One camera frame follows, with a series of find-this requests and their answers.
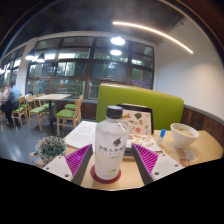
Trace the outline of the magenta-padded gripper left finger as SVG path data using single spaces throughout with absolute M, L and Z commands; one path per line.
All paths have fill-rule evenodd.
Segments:
M 80 185 L 92 154 L 92 145 L 89 144 L 67 156 L 57 156 L 44 167 L 44 170 Z

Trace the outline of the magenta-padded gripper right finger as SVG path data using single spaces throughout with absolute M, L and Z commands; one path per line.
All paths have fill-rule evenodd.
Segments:
M 182 165 L 165 152 L 157 154 L 143 146 L 132 144 L 131 153 L 145 185 L 183 169 Z

